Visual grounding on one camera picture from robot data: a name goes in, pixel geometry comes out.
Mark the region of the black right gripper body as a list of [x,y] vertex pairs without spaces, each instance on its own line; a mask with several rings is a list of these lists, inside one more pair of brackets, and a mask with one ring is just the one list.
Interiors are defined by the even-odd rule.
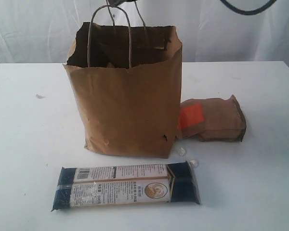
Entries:
[[109,5],[121,5],[126,2],[136,2],[137,0],[107,0]]

